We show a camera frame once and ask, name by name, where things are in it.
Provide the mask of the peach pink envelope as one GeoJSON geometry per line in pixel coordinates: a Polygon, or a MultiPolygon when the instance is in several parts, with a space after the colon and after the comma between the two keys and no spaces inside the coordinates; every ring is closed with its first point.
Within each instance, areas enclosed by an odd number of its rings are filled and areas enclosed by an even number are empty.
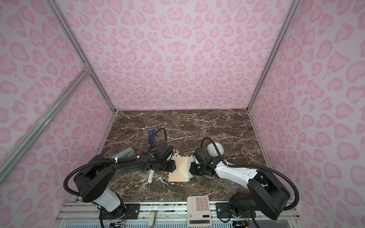
{"type": "Polygon", "coordinates": [[[189,157],[172,158],[175,161],[176,169],[172,173],[169,173],[169,182],[188,182],[188,159],[189,157]]]}

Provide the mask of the white glue stick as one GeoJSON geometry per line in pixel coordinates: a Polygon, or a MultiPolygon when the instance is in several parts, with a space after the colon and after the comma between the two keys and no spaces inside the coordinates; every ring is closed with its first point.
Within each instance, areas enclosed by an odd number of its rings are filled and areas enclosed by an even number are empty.
{"type": "Polygon", "coordinates": [[[149,175],[148,175],[148,179],[147,179],[147,183],[151,184],[153,182],[153,177],[154,177],[154,170],[150,170],[149,175]]]}

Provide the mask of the white letter paper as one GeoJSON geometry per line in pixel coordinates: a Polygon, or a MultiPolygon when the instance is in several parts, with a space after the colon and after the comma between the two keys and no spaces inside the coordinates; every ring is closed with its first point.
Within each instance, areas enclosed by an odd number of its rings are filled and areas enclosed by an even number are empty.
{"type": "Polygon", "coordinates": [[[187,173],[188,173],[188,180],[192,177],[198,175],[198,164],[196,163],[196,159],[193,155],[191,155],[187,160],[187,173]]]}

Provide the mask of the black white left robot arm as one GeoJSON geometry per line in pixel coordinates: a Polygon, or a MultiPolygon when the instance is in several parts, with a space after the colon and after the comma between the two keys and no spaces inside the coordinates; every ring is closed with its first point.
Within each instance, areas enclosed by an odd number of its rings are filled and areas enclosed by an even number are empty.
{"type": "Polygon", "coordinates": [[[99,219],[125,219],[127,208],[121,196],[108,188],[109,182],[118,176],[139,171],[172,173],[176,169],[172,160],[173,147],[163,145],[145,154],[132,157],[106,158],[95,156],[89,163],[72,171],[64,180],[64,189],[83,202],[99,207],[99,219]]]}

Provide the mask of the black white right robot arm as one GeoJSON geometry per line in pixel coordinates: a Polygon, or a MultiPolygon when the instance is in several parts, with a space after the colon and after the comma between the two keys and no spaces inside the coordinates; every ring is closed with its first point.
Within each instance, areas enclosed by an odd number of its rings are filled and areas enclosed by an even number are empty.
{"type": "Polygon", "coordinates": [[[235,193],[228,202],[228,213],[239,217],[249,211],[261,211],[266,217],[277,220],[291,195],[288,189],[267,167],[238,168],[219,157],[211,157],[203,148],[193,153],[189,172],[194,176],[211,176],[240,184],[248,192],[235,193]]]}

